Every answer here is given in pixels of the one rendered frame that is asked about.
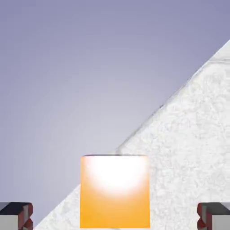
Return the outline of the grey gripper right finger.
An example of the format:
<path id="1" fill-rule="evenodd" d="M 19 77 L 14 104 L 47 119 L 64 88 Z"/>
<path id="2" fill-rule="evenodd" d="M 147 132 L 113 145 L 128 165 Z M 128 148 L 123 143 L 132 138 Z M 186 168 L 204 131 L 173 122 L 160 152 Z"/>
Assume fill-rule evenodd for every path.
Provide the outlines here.
<path id="1" fill-rule="evenodd" d="M 197 230 L 230 230 L 230 202 L 198 203 Z"/>

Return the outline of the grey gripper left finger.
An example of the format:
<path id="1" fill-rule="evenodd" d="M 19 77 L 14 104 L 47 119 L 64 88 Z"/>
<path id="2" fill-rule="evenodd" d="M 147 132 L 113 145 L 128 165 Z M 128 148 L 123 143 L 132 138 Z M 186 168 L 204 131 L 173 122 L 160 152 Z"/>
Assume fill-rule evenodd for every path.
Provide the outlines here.
<path id="1" fill-rule="evenodd" d="M 33 230 L 33 204 L 0 202 L 0 230 Z"/>

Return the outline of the small orange cube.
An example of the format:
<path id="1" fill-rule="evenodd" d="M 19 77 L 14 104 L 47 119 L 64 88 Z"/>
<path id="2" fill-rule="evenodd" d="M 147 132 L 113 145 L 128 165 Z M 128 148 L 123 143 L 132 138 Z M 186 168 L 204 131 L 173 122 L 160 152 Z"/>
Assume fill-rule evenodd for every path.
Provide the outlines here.
<path id="1" fill-rule="evenodd" d="M 80 228 L 150 228 L 146 155 L 82 156 Z"/>

